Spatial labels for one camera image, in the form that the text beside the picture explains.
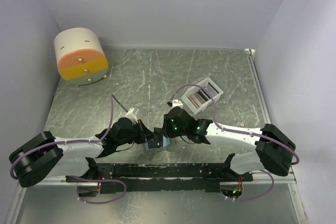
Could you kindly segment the black credit card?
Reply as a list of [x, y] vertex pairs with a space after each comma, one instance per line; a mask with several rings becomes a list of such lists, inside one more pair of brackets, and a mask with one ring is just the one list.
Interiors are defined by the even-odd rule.
[[163, 131], [160, 128], [154, 128], [154, 137], [148, 142], [149, 149], [163, 147]]

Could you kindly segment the blue silver card holder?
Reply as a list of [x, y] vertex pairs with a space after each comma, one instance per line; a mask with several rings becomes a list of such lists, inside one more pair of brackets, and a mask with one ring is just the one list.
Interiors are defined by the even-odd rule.
[[161, 150], [171, 144], [171, 140], [162, 134], [155, 135], [154, 139], [145, 142], [145, 150]]

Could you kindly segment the white card tray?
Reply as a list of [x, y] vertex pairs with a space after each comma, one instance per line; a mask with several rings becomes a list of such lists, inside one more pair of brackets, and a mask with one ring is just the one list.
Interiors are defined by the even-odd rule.
[[182, 101], [196, 115], [212, 105], [212, 100], [217, 102], [222, 94], [224, 91], [210, 77], [207, 77], [196, 86], [190, 86], [182, 95]]

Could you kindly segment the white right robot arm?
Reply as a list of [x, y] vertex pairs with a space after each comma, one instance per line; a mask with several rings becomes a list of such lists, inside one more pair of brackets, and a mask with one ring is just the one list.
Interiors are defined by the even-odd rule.
[[176, 106], [164, 115], [162, 130], [166, 138], [185, 136], [195, 144], [219, 142], [246, 150], [244, 154], [227, 157], [223, 176], [230, 181], [262, 169], [285, 177], [292, 159], [297, 158], [295, 143], [273, 124], [249, 129], [228, 126], [208, 119], [197, 120]]

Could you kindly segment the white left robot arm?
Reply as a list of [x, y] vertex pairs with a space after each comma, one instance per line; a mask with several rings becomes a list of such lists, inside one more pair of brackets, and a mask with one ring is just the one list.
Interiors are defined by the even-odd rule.
[[10, 175], [23, 188], [57, 176], [90, 182], [99, 178], [97, 158], [115, 153], [121, 145], [144, 144], [152, 139], [154, 132], [141, 120], [129, 118], [119, 118], [87, 138], [61, 138], [44, 131], [10, 154]]

